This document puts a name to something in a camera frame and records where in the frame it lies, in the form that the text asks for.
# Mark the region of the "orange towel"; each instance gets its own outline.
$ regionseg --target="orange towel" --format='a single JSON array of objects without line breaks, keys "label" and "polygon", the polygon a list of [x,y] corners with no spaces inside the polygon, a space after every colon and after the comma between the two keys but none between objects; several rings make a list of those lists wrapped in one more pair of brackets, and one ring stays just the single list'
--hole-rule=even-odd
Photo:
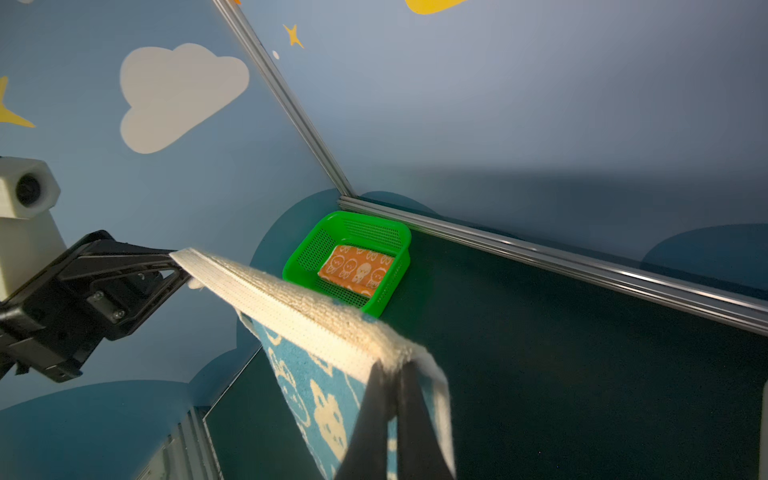
[{"label": "orange towel", "polygon": [[339,245],[317,273],[323,280],[372,297],[394,258],[364,248]]}]

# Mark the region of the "white cloud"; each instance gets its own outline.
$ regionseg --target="white cloud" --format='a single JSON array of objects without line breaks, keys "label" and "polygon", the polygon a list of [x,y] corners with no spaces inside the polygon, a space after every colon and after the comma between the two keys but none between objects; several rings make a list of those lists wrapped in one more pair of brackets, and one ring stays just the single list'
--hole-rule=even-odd
[{"label": "white cloud", "polygon": [[239,58],[194,43],[133,50],[120,68],[131,106],[120,124],[123,141],[140,154],[162,150],[242,94],[249,79]]}]

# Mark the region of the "green basket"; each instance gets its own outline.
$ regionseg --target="green basket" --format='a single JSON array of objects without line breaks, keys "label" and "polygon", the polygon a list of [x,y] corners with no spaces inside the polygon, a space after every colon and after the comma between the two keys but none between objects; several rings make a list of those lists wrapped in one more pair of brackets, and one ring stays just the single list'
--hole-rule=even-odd
[{"label": "green basket", "polygon": [[[334,212],[323,218],[293,252],[283,269],[283,280],[331,296],[378,318],[411,264],[410,244],[411,230],[402,223],[351,212]],[[365,248],[395,258],[372,298],[317,276],[336,245]]]}]

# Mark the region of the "dark green mat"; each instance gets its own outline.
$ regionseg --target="dark green mat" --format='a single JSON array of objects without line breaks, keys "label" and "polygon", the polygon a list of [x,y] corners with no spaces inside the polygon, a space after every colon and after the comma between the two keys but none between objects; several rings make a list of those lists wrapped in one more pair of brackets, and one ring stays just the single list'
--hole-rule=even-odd
[{"label": "dark green mat", "polygon": [[[382,319],[449,378],[458,477],[756,478],[768,339],[414,233]],[[259,355],[209,416],[224,476],[319,478]]]}]

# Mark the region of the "blue wall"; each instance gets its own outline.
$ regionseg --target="blue wall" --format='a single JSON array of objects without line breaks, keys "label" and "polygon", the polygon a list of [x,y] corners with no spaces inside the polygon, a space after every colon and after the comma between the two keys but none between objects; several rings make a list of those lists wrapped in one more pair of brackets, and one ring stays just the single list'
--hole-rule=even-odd
[{"label": "blue wall", "polygon": [[[768,223],[765,2],[242,9],[359,193],[638,264],[678,234]],[[723,237],[686,237],[694,273],[719,274]],[[733,269],[719,278],[759,286]]]},{"label": "blue wall", "polygon": [[[170,146],[135,153],[120,134],[129,108],[121,63],[136,48],[185,43],[242,59],[250,84]],[[2,76],[5,106],[36,128],[0,123],[0,155],[48,162],[62,190],[51,212],[67,244],[105,229],[248,264],[286,210],[332,188],[208,0],[3,2]],[[132,478],[170,425],[210,404],[256,348],[231,307],[184,288],[134,335],[104,341],[79,379],[8,375],[0,476]]]}]

